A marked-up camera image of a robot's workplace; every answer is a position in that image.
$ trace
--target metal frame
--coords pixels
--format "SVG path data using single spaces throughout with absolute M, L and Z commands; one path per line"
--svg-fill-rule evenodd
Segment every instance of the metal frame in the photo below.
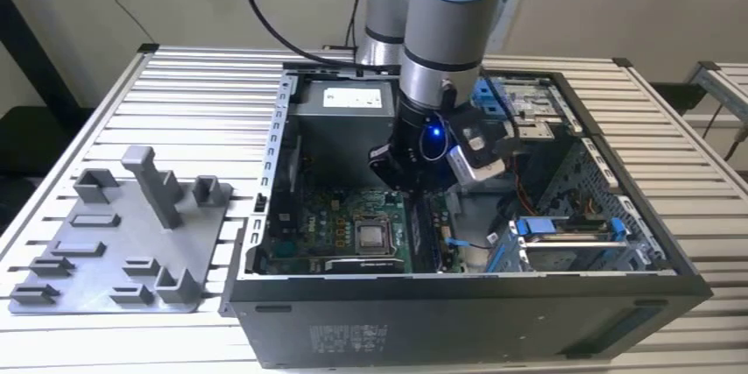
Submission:
M 0 40 L 41 97 L 57 124 L 72 138 L 82 124 L 82 110 L 57 73 L 13 0 L 0 0 Z
M 322 52 L 349 59 L 346 52 Z M 138 54 L 5 235 L 0 237 L 0 297 L 24 277 L 66 214 L 70 175 L 85 160 L 108 165 L 126 144 L 156 140 L 156 154 L 177 173 L 212 170 L 237 188 L 213 253 L 204 303 L 193 314 L 22 317 L 0 305 L 0 367 L 29 372 L 257 370 L 237 321 L 217 314 L 232 241 L 252 214 L 262 157 L 257 129 L 277 91 L 278 51 L 161 47 Z M 748 370 L 748 193 L 736 174 L 700 141 L 638 74 L 610 60 L 489 56 L 488 68 L 554 71 L 574 88 L 634 182 L 694 261 L 714 297 L 634 348 L 606 361 L 529 364 L 528 372 L 714 374 Z M 650 125 L 658 126 L 657 132 Z M 101 343 L 124 346 L 101 347 Z M 400 372 L 516 370 L 516 364 L 406 367 Z M 348 370 L 372 372 L 374 369 Z
M 748 123 L 748 64 L 701 61 L 686 77 Z

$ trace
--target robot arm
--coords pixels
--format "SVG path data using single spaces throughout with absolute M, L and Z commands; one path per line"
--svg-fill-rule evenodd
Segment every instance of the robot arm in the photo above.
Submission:
M 497 5 L 498 0 L 409 0 L 393 135 L 369 155 L 394 189 L 482 180 L 502 171 L 501 160 L 516 148 L 516 133 L 502 125 L 486 127 L 482 111 L 469 104 Z M 429 140 L 433 154 L 424 153 Z

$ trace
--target green circuit board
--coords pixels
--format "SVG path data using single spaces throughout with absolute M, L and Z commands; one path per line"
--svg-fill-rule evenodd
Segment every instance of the green circuit board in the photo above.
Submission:
M 370 189 L 308 189 L 298 238 L 273 238 L 269 243 L 269 265 L 274 272 L 320 273 L 326 260 L 361 257 L 354 245 L 356 222 L 361 221 L 373 221 L 386 227 L 389 247 L 377 257 L 400 259 L 405 272 L 410 272 L 402 196 L 396 192 Z

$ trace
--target white wall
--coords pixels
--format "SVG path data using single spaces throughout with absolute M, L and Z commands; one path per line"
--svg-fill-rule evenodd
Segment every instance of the white wall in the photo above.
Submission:
M 2 44 L 0 44 L 0 74 L 2 75 L 0 77 L 0 117 L 12 107 L 42 105 L 42 100 Z
M 342 44 L 353 0 L 258 0 L 304 47 Z M 146 38 L 112 0 L 14 0 L 70 91 L 94 105 Z M 277 47 L 246 0 L 120 0 L 156 38 L 188 46 Z
M 522 0 L 505 52 L 626 57 L 650 81 L 748 61 L 748 0 Z
M 14 0 L 73 94 L 94 104 L 142 33 L 112 0 Z M 352 0 L 258 0 L 304 47 L 342 42 Z M 156 41 L 273 47 L 245 0 L 121 0 Z M 504 52 L 628 57 L 653 81 L 681 81 L 697 60 L 748 61 L 748 0 L 521 0 Z

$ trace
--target motherboard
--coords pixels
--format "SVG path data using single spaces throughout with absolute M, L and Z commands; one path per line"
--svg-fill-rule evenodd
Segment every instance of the motherboard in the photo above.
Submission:
M 381 259 L 409 272 L 405 227 L 400 193 L 309 189 L 304 193 L 298 233 L 270 239 L 270 267 L 286 274 L 338 272 L 336 265 L 348 267 L 356 260 Z

